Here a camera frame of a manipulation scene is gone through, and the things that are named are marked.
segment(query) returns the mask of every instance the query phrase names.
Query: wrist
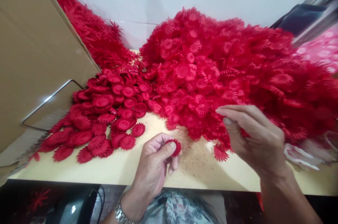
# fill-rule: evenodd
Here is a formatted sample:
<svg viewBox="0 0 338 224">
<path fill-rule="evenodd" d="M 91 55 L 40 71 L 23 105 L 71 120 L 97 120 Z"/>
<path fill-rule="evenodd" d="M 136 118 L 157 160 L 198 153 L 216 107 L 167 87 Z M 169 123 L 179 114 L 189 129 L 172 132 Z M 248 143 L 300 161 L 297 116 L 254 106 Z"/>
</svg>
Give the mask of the wrist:
<svg viewBox="0 0 338 224">
<path fill-rule="evenodd" d="M 151 199 L 147 193 L 136 190 L 131 186 L 130 189 L 123 194 L 120 202 L 125 216 L 131 221 L 139 221 L 147 210 Z"/>
<path fill-rule="evenodd" d="M 265 171 L 259 174 L 261 182 L 263 183 L 279 183 L 287 180 L 290 176 L 292 176 L 292 170 L 285 163 L 278 167 L 278 169 L 274 171 Z"/>
</svg>

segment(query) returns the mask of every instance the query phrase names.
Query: wristwatch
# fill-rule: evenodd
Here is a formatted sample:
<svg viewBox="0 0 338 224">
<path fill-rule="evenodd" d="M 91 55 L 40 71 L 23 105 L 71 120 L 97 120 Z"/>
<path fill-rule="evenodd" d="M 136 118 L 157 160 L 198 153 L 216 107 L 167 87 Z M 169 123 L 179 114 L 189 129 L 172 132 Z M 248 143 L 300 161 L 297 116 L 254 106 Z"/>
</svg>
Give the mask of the wristwatch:
<svg viewBox="0 0 338 224">
<path fill-rule="evenodd" d="M 116 220 L 118 221 L 118 223 L 121 223 L 121 224 L 135 224 L 135 222 L 133 222 L 130 219 L 128 219 L 125 216 L 124 212 L 122 211 L 122 208 L 121 208 L 121 198 L 120 198 L 118 204 L 115 206 L 114 210 L 115 210 L 115 217 L 116 217 Z"/>
</svg>

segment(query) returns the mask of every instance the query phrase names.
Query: cardboard box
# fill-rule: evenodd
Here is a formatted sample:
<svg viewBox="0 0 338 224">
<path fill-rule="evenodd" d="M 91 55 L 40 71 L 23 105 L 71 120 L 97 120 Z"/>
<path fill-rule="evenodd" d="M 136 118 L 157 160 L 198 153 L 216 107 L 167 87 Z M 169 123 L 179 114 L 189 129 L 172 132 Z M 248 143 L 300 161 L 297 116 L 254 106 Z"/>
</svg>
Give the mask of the cardboard box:
<svg viewBox="0 0 338 224">
<path fill-rule="evenodd" d="M 15 167 L 27 145 L 71 105 L 71 94 L 100 71 L 56 0 L 0 0 L 0 178 Z"/>
</svg>

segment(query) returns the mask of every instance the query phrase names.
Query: left hand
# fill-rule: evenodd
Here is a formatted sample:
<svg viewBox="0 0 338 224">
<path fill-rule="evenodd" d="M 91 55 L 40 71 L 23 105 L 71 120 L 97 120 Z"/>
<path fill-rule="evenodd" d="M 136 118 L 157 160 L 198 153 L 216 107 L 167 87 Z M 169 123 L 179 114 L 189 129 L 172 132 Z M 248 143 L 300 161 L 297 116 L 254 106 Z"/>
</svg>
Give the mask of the left hand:
<svg viewBox="0 0 338 224">
<path fill-rule="evenodd" d="M 164 185 L 168 173 L 178 168 L 178 157 L 171 157 L 176 144 L 168 134 L 160 133 L 147 141 L 142 148 L 140 161 L 131 188 L 121 198 L 124 214 L 133 221 L 140 220 L 153 198 L 158 195 Z"/>
</svg>

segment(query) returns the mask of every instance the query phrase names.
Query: table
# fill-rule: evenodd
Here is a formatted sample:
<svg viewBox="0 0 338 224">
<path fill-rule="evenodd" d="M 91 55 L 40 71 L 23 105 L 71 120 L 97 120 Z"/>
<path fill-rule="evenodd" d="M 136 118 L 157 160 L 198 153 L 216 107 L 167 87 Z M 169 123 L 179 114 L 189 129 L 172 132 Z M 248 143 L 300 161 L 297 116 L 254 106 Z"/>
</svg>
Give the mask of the table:
<svg viewBox="0 0 338 224">
<path fill-rule="evenodd" d="M 165 120 L 152 113 L 147 113 L 138 122 L 145 124 L 146 131 L 130 151 L 118 149 L 108 158 L 93 158 L 85 164 L 76 162 L 76 155 L 81 148 L 61 162 L 53 161 L 53 152 L 40 153 L 39 162 L 32 160 L 10 179 L 130 185 L 142 145 L 157 133 L 165 132 L 180 140 L 183 151 L 179 169 L 168 175 L 165 187 L 260 191 L 259 177 L 236 154 L 230 154 L 226 162 L 217 162 L 211 143 L 203 138 L 194 142 L 184 127 L 168 131 Z M 331 167 L 321 165 L 319 172 L 307 172 L 294 165 L 291 167 L 304 194 L 338 195 L 338 163 Z"/>
</svg>

